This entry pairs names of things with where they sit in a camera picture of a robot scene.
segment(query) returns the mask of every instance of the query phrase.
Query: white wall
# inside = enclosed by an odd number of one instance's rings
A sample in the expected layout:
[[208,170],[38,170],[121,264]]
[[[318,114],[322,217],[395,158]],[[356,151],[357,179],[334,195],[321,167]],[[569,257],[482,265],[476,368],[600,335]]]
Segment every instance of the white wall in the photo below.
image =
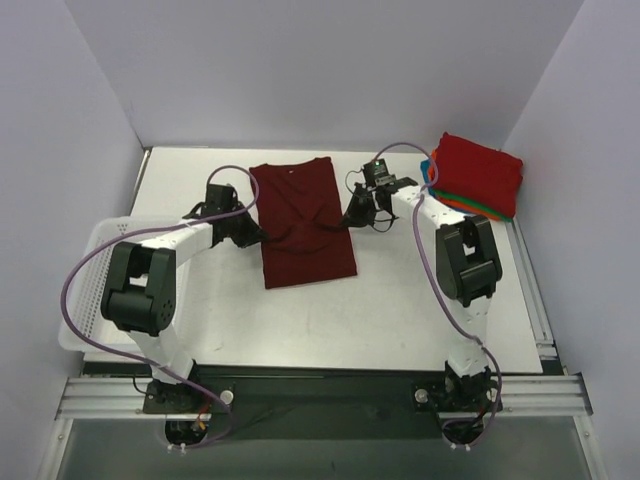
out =
[[586,0],[505,149],[561,358],[614,479],[640,472],[640,3]]
[[141,148],[62,0],[0,2],[0,478],[36,475],[67,374],[58,295]]
[[145,145],[500,146],[582,0],[67,0]]

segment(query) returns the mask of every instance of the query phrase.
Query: white plastic crate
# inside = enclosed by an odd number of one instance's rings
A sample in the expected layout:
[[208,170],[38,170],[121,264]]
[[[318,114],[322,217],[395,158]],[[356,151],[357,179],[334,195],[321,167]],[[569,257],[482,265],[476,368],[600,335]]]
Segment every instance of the white plastic crate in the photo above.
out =
[[[97,224],[84,254],[99,245],[102,245],[114,237],[123,235],[132,230],[150,227],[163,227],[175,225],[180,219],[172,217],[118,217],[108,218]],[[153,237],[154,234],[140,235],[132,237],[127,241],[136,242],[145,238]],[[118,330],[113,322],[105,320],[100,314],[100,302],[102,300],[102,290],[107,279],[107,270],[111,260],[113,246],[100,252],[90,260],[76,275],[76,278],[69,292],[69,313],[74,325],[87,337],[118,350],[125,352],[139,353],[140,349],[129,336]],[[182,317],[185,289],[191,261],[182,264],[176,272],[176,311],[172,325],[179,331],[179,320]],[[95,347],[83,342],[76,337],[69,327],[62,321],[58,333],[60,346],[65,350],[81,352],[100,351]]]

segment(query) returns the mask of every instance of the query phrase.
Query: dark red t-shirt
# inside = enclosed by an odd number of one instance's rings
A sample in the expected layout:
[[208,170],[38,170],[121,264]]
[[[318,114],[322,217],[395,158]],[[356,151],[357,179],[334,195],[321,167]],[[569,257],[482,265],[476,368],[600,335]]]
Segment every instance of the dark red t-shirt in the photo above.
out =
[[438,145],[433,188],[481,203],[502,215],[516,214],[522,160],[445,133]]
[[357,275],[342,218],[331,158],[249,169],[258,180],[258,217],[271,239],[262,243],[265,288]]

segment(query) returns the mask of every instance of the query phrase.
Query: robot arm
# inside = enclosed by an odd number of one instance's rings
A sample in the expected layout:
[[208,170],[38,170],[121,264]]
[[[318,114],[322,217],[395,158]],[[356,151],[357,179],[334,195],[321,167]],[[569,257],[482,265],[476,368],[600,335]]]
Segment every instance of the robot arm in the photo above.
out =
[[[356,183],[343,217],[347,227],[373,225],[376,212],[411,221],[420,200],[418,184],[410,178],[396,179],[384,160],[363,166],[365,183]],[[484,342],[487,314],[502,267],[491,224],[483,216],[467,216],[426,196],[419,210],[420,229],[427,256],[436,265],[436,278],[449,310],[464,330]],[[452,328],[448,367],[459,379],[486,376],[486,355],[477,342]]]
[[[207,218],[243,208],[231,186],[207,186],[205,202],[188,217]],[[240,248],[267,239],[267,235],[245,212],[222,220],[190,225],[180,230],[142,240],[120,242],[111,255],[105,281],[102,316],[131,337],[143,355],[189,378],[194,361],[182,349],[171,325],[176,309],[176,269],[198,253],[231,238]],[[178,382],[160,368],[152,367],[159,384]]]

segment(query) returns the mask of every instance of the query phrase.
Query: purple cable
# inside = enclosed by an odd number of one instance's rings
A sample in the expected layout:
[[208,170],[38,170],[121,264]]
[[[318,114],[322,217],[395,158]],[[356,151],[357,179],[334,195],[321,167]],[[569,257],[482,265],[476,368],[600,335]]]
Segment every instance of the purple cable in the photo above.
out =
[[[435,163],[433,163],[433,165],[434,165],[434,171],[437,172],[437,168],[435,168]],[[437,173],[434,173],[434,178],[437,179]],[[493,402],[493,406],[491,408],[491,416],[489,417],[489,421],[487,422],[487,426],[482,431],[482,433],[480,433],[480,435],[478,435],[472,442],[470,442],[468,444],[469,447],[474,447],[474,446],[476,446],[478,444],[478,442],[489,431],[489,428],[491,427],[491,425],[493,425],[493,421],[495,419],[496,413],[498,412],[498,404],[500,403],[500,396],[502,395],[502,372],[500,371],[500,366],[498,365],[498,361],[496,360],[496,357],[494,357],[493,354],[487,349],[487,347],[484,346],[484,344],[482,343],[482,340],[479,337],[477,337],[476,335],[471,335],[471,334],[465,332],[464,329],[460,326],[460,324],[453,317],[453,314],[449,310],[449,307],[447,306],[447,303],[445,302],[444,298],[442,297],[442,293],[440,293],[440,289],[438,288],[438,283],[436,282],[436,279],[433,276],[433,272],[431,271],[431,267],[429,266],[429,260],[427,259],[427,254],[424,251],[424,246],[422,245],[422,238],[420,237],[420,229],[418,228],[418,213],[420,211],[420,207],[424,203],[424,193],[423,192],[429,186],[430,185],[427,184],[427,185],[424,185],[422,187],[422,189],[420,191],[420,200],[418,201],[418,203],[416,204],[415,208],[413,209],[413,219],[412,219],[413,220],[413,235],[414,235],[414,237],[416,239],[416,245],[418,246],[418,252],[420,253],[420,259],[422,260],[422,265],[424,267],[424,271],[427,274],[427,278],[429,278],[429,283],[431,284],[431,288],[433,289],[433,293],[435,294],[436,299],[438,300],[438,303],[440,304],[440,307],[442,308],[442,311],[446,315],[447,319],[449,320],[449,322],[451,323],[453,328],[455,328],[456,331],[460,335],[462,335],[464,338],[467,338],[469,340],[473,340],[474,342],[476,342],[480,346],[480,348],[482,349],[484,354],[487,357],[489,357],[489,360],[491,360],[491,363],[493,363],[494,370],[496,371],[496,375],[498,377],[498,390],[497,390],[497,393],[496,393],[496,399]],[[446,422],[444,422],[442,424],[442,428],[444,429],[447,425],[451,425],[452,423],[467,422],[467,421],[468,420],[460,420],[460,419],[447,420]],[[447,438],[447,436],[444,434],[444,431],[442,432],[442,435],[446,440],[451,442],[452,445],[461,446],[460,444],[457,444],[457,443],[453,442],[451,439]]]
[[104,352],[107,353],[111,353],[114,355],[119,355],[121,357],[125,357],[125,358],[129,358],[131,360],[136,360],[138,362],[142,362],[145,363],[147,365],[153,366],[158,368],[161,372],[165,373],[166,375],[170,376],[171,378],[173,378],[174,380],[180,382],[180,383],[184,383],[185,385],[189,385],[191,388],[198,390],[199,392],[203,393],[204,395],[206,395],[207,397],[209,397],[211,400],[213,400],[214,402],[216,402],[218,405],[220,405],[220,407],[224,410],[224,412],[227,414],[227,416],[229,417],[229,425],[227,426],[227,428],[224,429],[224,431],[222,431],[221,433],[218,433],[216,435],[214,435],[213,437],[207,437],[205,440],[203,440],[202,442],[195,444],[195,445],[189,445],[186,446],[185,448],[188,449],[195,449],[195,448],[202,448],[202,447],[206,447],[208,445],[211,445],[214,442],[217,442],[218,440],[221,440],[223,437],[225,437],[226,435],[228,435],[233,427],[233,416],[231,414],[231,409],[227,406],[226,403],[224,403],[220,397],[218,397],[215,393],[213,393],[212,391],[208,390],[207,388],[198,385],[195,382],[192,382],[191,380],[187,379],[187,378],[183,378],[180,375],[178,375],[177,373],[173,372],[172,370],[170,370],[167,367],[163,367],[162,365],[160,365],[159,363],[143,357],[141,355],[136,355],[134,353],[129,353],[129,352],[123,352],[120,350],[117,350],[115,348],[111,348],[108,347],[106,345],[103,345],[100,342],[96,342],[95,340],[92,340],[91,338],[87,337],[84,333],[82,333],[73,323],[73,320],[71,320],[71,315],[69,314],[69,309],[67,307],[67,301],[68,301],[68,296],[69,296],[69,289],[71,287],[71,282],[73,281],[73,279],[75,278],[75,276],[78,274],[78,272],[80,271],[80,269],[87,264],[87,262],[89,262],[89,260],[91,260],[93,257],[95,257],[96,255],[98,255],[100,252],[106,250],[107,248],[109,248],[110,246],[119,243],[123,240],[126,240],[127,238],[131,238],[131,237],[135,237],[138,235],[144,235],[144,234],[148,234],[148,233],[165,233],[165,232],[174,232],[176,230],[181,230],[183,228],[188,228],[194,225],[199,225],[201,223],[207,223],[207,222],[211,222],[214,220],[222,220],[225,218],[229,218],[229,217],[234,217],[236,215],[241,215],[243,213],[245,213],[246,211],[248,211],[251,207],[253,207],[256,202],[258,201],[258,197],[260,195],[260,186],[258,185],[258,181],[256,180],[256,178],[251,174],[251,172],[249,172],[248,170],[245,170],[244,168],[241,167],[237,167],[235,165],[225,165],[222,167],[218,167],[216,168],[211,175],[209,175],[209,178],[207,179],[207,185],[209,185],[209,183],[211,182],[211,179],[213,178],[214,175],[216,175],[218,172],[220,172],[221,170],[239,170],[243,173],[245,173],[246,175],[249,176],[249,179],[251,180],[251,183],[253,184],[253,187],[255,189],[255,195],[253,196],[253,200],[251,200],[251,202],[249,202],[249,204],[244,207],[241,208],[240,210],[235,210],[233,212],[229,212],[229,213],[221,213],[219,215],[212,215],[210,217],[205,217],[205,218],[200,218],[198,220],[194,220],[192,222],[188,222],[188,223],[179,223],[177,225],[170,225],[167,227],[153,227],[153,228],[143,228],[140,230],[134,230],[132,232],[128,232],[125,233],[124,235],[121,235],[119,237],[116,238],[112,238],[111,240],[103,243],[102,245],[96,247],[95,249],[93,249],[92,251],[90,251],[88,254],[86,254],[77,264],[75,267],[73,267],[71,269],[71,272],[69,273],[69,275],[67,276],[67,278],[64,281],[64,284],[62,285],[62,292],[60,293],[60,310],[62,311],[62,318],[64,319],[64,322],[67,324],[67,327],[69,327],[69,330],[71,330],[74,335],[76,335],[78,338],[80,338],[81,340],[83,340],[84,342],[88,343],[89,345],[98,348]]

